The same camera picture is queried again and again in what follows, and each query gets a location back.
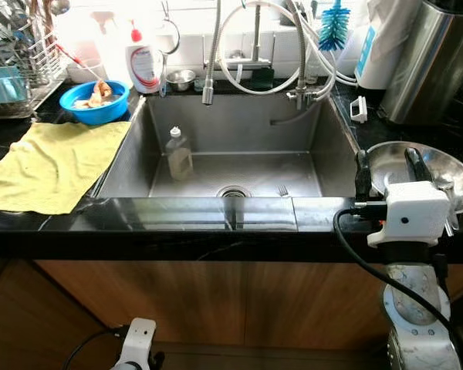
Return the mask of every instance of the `small metal bowl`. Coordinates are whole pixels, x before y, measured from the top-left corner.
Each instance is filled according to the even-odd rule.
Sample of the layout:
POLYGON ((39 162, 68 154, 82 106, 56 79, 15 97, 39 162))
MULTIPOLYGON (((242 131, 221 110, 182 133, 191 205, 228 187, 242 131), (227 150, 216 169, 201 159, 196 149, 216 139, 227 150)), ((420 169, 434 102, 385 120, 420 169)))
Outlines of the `small metal bowl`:
POLYGON ((190 69, 182 69, 167 75, 167 82, 174 91, 187 91, 192 87, 195 73, 190 69))

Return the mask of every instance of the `yellow towel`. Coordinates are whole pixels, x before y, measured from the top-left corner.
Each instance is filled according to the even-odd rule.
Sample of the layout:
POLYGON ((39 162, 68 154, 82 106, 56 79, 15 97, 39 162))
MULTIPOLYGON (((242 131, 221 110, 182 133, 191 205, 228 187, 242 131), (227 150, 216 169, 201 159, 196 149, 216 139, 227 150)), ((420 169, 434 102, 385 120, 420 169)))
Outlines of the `yellow towel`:
POLYGON ((129 127, 33 123, 0 161, 0 210, 70 213, 108 168, 129 127))

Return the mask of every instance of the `black cable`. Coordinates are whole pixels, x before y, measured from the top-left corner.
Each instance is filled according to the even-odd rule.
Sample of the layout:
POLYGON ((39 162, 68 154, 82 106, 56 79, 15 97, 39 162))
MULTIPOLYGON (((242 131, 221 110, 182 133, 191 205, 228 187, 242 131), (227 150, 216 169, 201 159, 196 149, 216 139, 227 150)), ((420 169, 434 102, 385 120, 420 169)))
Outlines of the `black cable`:
POLYGON ((112 334, 115 335, 117 332, 118 328, 115 329, 103 329, 102 331, 98 331, 97 333, 91 334, 89 337, 83 340, 83 342, 78 345, 77 347, 74 348, 74 350, 70 353, 70 356, 63 362, 62 370, 68 370, 70 367, 70 362, 76 357, 76 355, 80 352, 83 347, 92 341, 93 339, 96 339, 98 337, 101 337, 105 334, 112 334))
POLYGON ((448 285, 446 279, 448 278, 448 260, 445 254, 435 254, 432 257, 432 266, 434 266, 435 274, 438 277, 439 286, 449 296, 448 285))
POLYGON ((436 307, 434 307, 432 303, 427 301, 425 298, 420 296, 415 291, 412 291, 410 288, 404 286, 399 281, 394 280, 393 278, 383 274, 376 268, 370 266, 366 261, 362 259, 361 256, 359 256, 356 253, 356 251, 352 249, 352 247, 348 244, 345 237, 343 236, 343 232, 341 231, 340 218, 344 214, 353 214, 353 211, 339 210, 338 212, 336 212, 333 218, 333 227, 338 237, 338 240, 340 241, 341 245, 346 250, 346 252, 369 274, 390 285, 391 287, 399 290, 401 293, 407 295, 408 297, 416 301, 420 306, 424 307, 431 314, 433 314, 433 316, 435 316, 435 318, 438 319, 439 322, 448 330, 449 338, 451 339, 451 342, 456 348, 456 352, 461 363, 461 368, 463 369, 463 340, 461 339, 460 335, 456 332, 453 325, 451 325, 451 322, 449 322, 449 320, 436 307))

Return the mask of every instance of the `kitchen faucet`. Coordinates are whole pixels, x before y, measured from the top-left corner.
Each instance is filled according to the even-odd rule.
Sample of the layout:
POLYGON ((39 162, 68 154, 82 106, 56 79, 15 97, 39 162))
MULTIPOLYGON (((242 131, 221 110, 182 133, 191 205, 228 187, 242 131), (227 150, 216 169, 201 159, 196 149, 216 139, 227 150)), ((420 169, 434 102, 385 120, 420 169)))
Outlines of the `kitchen faucet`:
MULTIPOLYGON (((254 27, 254 45, 252 49, 252 57, 250 59, 235 59, 234 64, 242 64, 244 70, 257 69, 262 67, 271 67, 272 62, 269 60, 263 60, 259 58, 259 24, 260 24, 260 2, 255 5, 255 27, 254 27)), ((297 86, 295 90, 287 93, 287 96, 291 100, 296 101, 297 109, 300 110, 303 107, 303 101, 307 95, 307 87, 305 81, 305 69, 306 69, 306 41, 303 34, 302 23, 300 20, 299 10, 293 2, 293 0, 288 0, 288 8, 293 16, 293 21, 295 23, 300 45, 300 66, 299 66, 299 75, 297 80, 297 86)), ((213 72, 215 70, 215 60, 216 52, 218 49, 218 41, 221 38, 221 0, 217 0, 216 3, 216 22, 215 22, 215 31, 213 34, 211 51, 209 54, 209 60, 207 64, 206 79, 204 81, 204 88, 202 91, 202 103, 206 106, 210 106, 213 103, 213 72)))

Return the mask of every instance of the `stainless steel container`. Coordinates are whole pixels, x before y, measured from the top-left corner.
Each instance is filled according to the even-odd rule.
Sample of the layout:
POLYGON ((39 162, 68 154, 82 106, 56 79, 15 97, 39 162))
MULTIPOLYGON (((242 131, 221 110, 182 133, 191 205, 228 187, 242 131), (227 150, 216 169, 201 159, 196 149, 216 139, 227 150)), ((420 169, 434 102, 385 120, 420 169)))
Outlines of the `stainless steel container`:
POLYGON ((195 80, 195 73, 190 69, 175 71, 167 76, 167 82, 174 91, 187 91, 192 87, 195 80))
POLYGON ((417 14, 380 111, 392 123, 436 124, 462 81, 463 1, 426 0, 417 14), (455 7, 444 8, 449 4, 455 7))

